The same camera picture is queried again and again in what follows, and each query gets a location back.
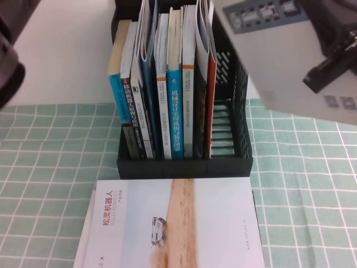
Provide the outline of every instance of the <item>white wall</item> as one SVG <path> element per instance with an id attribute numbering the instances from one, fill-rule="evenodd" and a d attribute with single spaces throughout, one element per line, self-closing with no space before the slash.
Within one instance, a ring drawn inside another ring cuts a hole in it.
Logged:
<path id="1" fill-rule="evenodd" d="M 15 45 L 26 77 L 10 104 L 113 102 L 114 9 L 114 0 L 42 0 Z M 257 97 L 251 83 L 247 97 Z"/>

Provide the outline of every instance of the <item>book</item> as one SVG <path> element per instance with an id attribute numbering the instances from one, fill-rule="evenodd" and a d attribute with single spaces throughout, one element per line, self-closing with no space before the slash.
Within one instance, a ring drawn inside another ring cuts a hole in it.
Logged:
<path id="1" fill-rule="evenodd" d="M 182 22 L 183 8 L 170 8 L 167 37 L 167 91 L 172 159 L 184 158 L 182 129 Z"/>
<path id="2" fill-rule="evenodd" d="M 83 268 L 84 267 L 83 264 L 84 264 L 85 254 L 86 254 L 86 250 L 87 250 L 87 244 L 88 244 L 88 240 L 89 240 L 91 219 L 93 217 L 93 212 L 94 212 L 94 197 L 95 197 L 95 190 L 93 190 L 91 193 L 89 206 L 88 206 L 88 210 L 87 210 L 87 215 L 85 216 L 82 234 L 80 236 L 77 254 L 76 254 L 76 258 L 74 260 L 73 268 Z"/>
<path id="3" fill-rule="evenodd" d="M 155 74 L 155 61 L 153 57 L 155 33 L 158 19 L 158 3 L 154 0 L 154 9 L 150 9 L 149 0 L 143 0 L 144 12 L 142 21 L 142 34 L 140 55 L 142 70 L 145 82 L 145 97 L 147 102 L 149 121 L 151 124 L 153 144 L 156 151 L 156 155 L 161 157 L 161 125 L 157 124 L 157 118 L 159 118 L 158 110 L 158 96 L 156 88 L 156 74 Z"/>
<path id="4" fill-rule="evenodd" d="M 172 159 L 171 157 L 171 140 L 170 140 L 170 122 L 168 114 L 168 100 L 166 87 L 166 51 L 167 51 L 167 30 L 168 30 L 168 14 L 159 15 L 158 26 L 155 38 L 154 59 L 156 66 L 156 83 L 158 102 L 160 109 L 161 134 L 163 144 L 164 159 Z"/>
<path id="5" fill-rule="evenodd" d="M 93 219 L 83 267 L 119 267 L 122 258 L 128 182 L 97 182 Z"/>
<path id="6" fill-rule="evenodd" d="M 134 42 L 134 54 L 131 68 L 131 90 L 133 94 L 133 99 L 135 102 L 135 108 L 138 115 L 139 125 L 141 129 L 141 134 L 143 137 L 143 145 L 145 148 L 146 156 L 148 159 L 154 158 L 152 138 L 149 134 L 151 130 L 149 129 L 147 110 L 145 106 L 145 98 L 143 95 L 142 78 L 139 70 L 140 61 L 139 58 L 139 46 L 140 46 L 140 31 L 142 23 L 142 14 L 139 14 L 139 22 L 136 32 L 136 38 Z"/>
<path id="7" fill-rule="evenodd" d="M 135 107 L 134 96 L 131 88 L 130 74 L 134 55 L 134 42 L 136 37 L 138 22 L 131 22 L 123 48 L 123 56 L 120 64 L 120 78 L 123 83 L 125 97 L 128 103 L 129 114 L 134 129 L 136 143 L 138 146 L 139 156 L 142 159 L 146 158 L 146 152 L 143 144 L 143 137 L 139 125 L 137 109 Z"/>
<path id="8" fill-rule="evenodd" d="M 194 127 L 194 66 L 195 66 L 195 22 L 196 6 L 184 7 L 182 32 L 182 101 L 184 110 L 184 157 L 192 157 Z"/>
<path id="9" fill-rule="evenodd" d="M 207 104 L 206 104 L 206 142 L 207 150 L 206 157 L 211 157 L 211 147 L 212 147 L 212 123 L 213 123 L 213 105 L 214 105 L 214 93 L 216 87 L 216 72 L 217 72 L 217 53 L 214 43 L 212 22 L 213 22 L 213 11 L 214 4 L 210 1 L 210 6 L 206 5 L 206 12 L 208 17 L 206 18 L 206 28 L 209 36 L 209 59 L 208 59 L 208 88 L 207 88 Z"/>
<path id="10" fill-rule="evenodd" d="M 83 267 L 265 267 L 250 179 L 99 180 Z"/>
<path id="11" fill-rule="evenodd" d="M 204 19 L 203 4 L 205 0 L 197 0 L 196 4 L 196 68 L 194 81 L 194 157 L 201 159 L 204 155 L 206 126 L 206 91 L 209 59 L 209 37 Z"/>
<path id="12" fill-rule="evenodd" d="M 112 55 L 109 61 L 108 75 L 110 84 L 112 85 L 115 102 L 118 107 L 119 116 L 122 120 L 123 132 L 128 145 L 130 157 L 131 159 L 139 159 L 139 152 L 135 142 L 135 135 L 131 124 L 129 108 L 125 98 L 123 84 L 120 80 L 120 62 L 122 59 L 122 51 L 130 22 L 131 20 L 119 21 L 117 33 L 115 34 Z"/>

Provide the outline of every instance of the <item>checkered tablecloth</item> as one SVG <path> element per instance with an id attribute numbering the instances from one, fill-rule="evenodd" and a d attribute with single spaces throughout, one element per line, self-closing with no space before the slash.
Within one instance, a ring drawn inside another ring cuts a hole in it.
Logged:
<path id="1" fill-rule="evenodd" d="M 247 101 L 266 267 L 357 267 L 357 127 Z M 0 113 L 0 267 L 67 268 L 97 179 L 118 176 L 113 104 Z"/>
<path id="2" fill-rule="evenodd" d="M 357 267 L 357 127 L 247 104 L 266 267 Z"/>

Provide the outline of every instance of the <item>red book spine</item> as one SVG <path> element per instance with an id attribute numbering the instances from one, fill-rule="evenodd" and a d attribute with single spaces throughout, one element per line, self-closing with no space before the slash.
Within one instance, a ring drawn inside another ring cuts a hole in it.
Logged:
<path id="1" fill-rule="evenodd" d="M 212 139 L 212 120 L 213 120 L 213 104 L 214 104 L 214 92 L 216 87 L 216 72 L 217 63 L 214 61 L 212 54 L 210 53 L 208 59 L 208 77 L 207 77 L 207 157 L 211 157 L 211 139 Z"/>

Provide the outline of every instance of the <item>black magazine file holder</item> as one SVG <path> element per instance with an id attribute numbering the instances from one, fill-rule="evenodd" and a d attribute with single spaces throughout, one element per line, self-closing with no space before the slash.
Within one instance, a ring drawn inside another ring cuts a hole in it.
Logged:
<path id="1" fill-rule="evenodd" d="M 112 19 L 112 40 L 114 41 L 119 20 L 138 20 L 141 0 L 116 0 Z M 196 4 L 195 0 L 160 0 L 160 12 L 169 12 L 170 7 L 180 8 L 184 4 Z M 218 17 L 214 14 L 213 34 L 218 57 L 221 81 L 216 83 L 215 104 L 229 108 L 234 157 L 220 155 L 210 159 L 183 160 L 131 160 L 123 130 L 120 133 L 118 170 L 121 179 L 183 179 L 250 176 L 253 165 L 247 120 L 245 98 L 248 74 L 240 63 Z"/>

